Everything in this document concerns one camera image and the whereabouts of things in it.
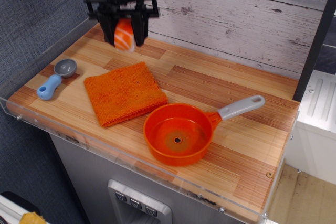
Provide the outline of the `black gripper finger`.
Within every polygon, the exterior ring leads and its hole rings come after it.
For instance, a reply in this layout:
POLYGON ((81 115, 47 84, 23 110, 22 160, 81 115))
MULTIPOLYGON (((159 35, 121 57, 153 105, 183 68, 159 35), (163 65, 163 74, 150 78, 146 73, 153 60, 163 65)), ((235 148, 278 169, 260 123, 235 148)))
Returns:
POLYGON ((105 42, 115 47, 114 34, 120 19, 120 12, 98 12, 98 21, 104 33, 105 42))
POLYGON ((134 12, 131 15, 131 24, 134 33, 134 39, 138 47, 142 46, 148 36, 149 16, 147 13, 134 12))

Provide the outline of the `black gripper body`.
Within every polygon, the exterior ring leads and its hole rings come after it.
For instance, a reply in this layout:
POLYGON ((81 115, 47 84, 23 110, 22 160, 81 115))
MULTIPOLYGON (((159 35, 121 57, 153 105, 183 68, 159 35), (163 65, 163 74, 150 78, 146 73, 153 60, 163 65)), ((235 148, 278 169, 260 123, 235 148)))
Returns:
MULTIPOLYGON (((98 6, 101 0, 84 0, 90 19, 98 19, 98 6)), ((147 13, 149 18, 159 17, 157 0, 119 0, 120 17, 131 16, 134 12, 147 13)))

